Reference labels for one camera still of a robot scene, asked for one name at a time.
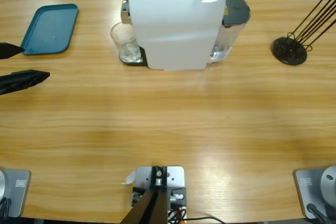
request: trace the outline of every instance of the coffee machine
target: coffee machine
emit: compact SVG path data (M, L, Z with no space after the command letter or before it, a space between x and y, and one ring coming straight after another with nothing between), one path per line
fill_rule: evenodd
M235 24L224 24L228 11L226 0L125 0L121 6L123 24L130 24L136 46L122 45L120 59L128 65L151 69L204 69L209 62L218 61L218 45L229 33L221 31ZM134 58L123 58L132 52Z

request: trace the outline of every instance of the silver cylinder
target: silver cylinder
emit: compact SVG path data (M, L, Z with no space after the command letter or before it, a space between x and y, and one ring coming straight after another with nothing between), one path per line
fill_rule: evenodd
M249 19L250 9L244 0L226 0L223 23L211 53L210 63L226 58Z
M4 198L6 187L6 174L0 169L0 200Z

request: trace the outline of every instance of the teal plastic tray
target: teal plastic tray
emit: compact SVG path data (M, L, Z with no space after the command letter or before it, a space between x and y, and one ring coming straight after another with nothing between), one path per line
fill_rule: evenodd
M69 47L78 14L75 4L39 8L21 43L25 55L57 54Z

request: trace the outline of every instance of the wood grain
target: wood grain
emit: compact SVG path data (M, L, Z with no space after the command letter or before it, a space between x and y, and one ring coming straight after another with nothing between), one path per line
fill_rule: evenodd
M144 165L185 168L189 216L227 222L301 218L293 171L335 164L335 39L301 66L270 44L318 0L246 0L251 20L228 58L204 71L128 67L109 31L122 0L0 0L0 41L20 45L36 9L75 3L70 47L1 60L0 75L50 71L0 96L0 165L32 172L23 215L118 222Z

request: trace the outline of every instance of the black wire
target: black wire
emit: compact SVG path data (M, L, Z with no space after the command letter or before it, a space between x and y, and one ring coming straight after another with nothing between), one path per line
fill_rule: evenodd
M225 222L221 221L220 219L217 219L216 217L212 217L212 216L199 217L199 218L180 219L179 221L182 221L182 220L188 220L188 221L191 221L191 220L206 220L206 219L216 220L216 221L218 221L219 223L226 224Z
M184 219L184 216L186 215L186 209L175 209L175 210L171 210L168 214L171 215L172 213L176 212L176 214L169 219L169 223L173 223L173 224L180 224L181 221L193 221L193 220L206 220L206 219L211 219L211 220L216 220L221 224L226 224L225 222L221 221L220 219L216 218L216 217L212 217L212 216L206 216L206 217L199 217L199 218L186 218Z

